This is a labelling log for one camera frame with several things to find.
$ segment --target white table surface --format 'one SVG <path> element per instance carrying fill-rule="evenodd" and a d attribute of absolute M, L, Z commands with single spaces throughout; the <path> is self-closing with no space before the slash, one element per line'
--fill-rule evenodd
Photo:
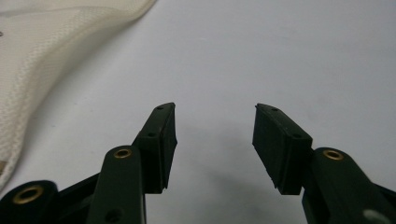
<path fill-rule="evenodd" d="M 150 224 L 306 223 L 302 196 L 281 196 L 251 145 L 257 103 L 396 190 L 395 24 L 390 0 L 158 1 L 75 52 L 2 195 L 99 172 L 168 102 L 178 145 L 169 189 L 147 196 Z"/>

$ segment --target dark green plastic part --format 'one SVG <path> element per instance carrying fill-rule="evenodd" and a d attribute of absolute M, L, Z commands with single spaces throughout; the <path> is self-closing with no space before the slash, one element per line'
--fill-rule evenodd
<path fill-rule="evenodd" d="M 133 146 L 115 147 L 107 152 L 87 224 L 146 223 L 140 158 L 140 150 Z"/>
<path fill-rule="evenodd" d="M 175 104 L 159 105 L 133 143 L 142 154 L 146 193 L 162 193 L 168 187 L 176 145 Z"/>
<path fill-rule="evenodd" d="M 28 182 L 13 189 L 1 200 L 0 223 L 55 223 L 59 215 L 58 202 L 55 183 L 48 180 Z"/>
<path fill-rule="evenodd" d="M 298 195 L 312 138 L 281 110 L 257 104 L 253 146 L 281 194 Z"/>
<path fill-rule="evenodd" d="M 328 147 L 316 149 L 310 170 L 331 211 L 328 223 L 390 224 L 396 220 L 395 210 L 380 188 L 345 152 Z"/>

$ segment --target white fabric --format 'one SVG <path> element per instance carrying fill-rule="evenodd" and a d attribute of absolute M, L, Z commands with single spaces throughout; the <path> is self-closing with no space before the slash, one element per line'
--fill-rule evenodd
<path fill-rule="evenodd" d="M 100 29 L 137 19 L 153 3 L 154 0 L 0 3 L 0 163 L 6 162 L 0 190 L 21 155 L 30 116 L 62 76 L 62 68 L 78 43 Z"/>

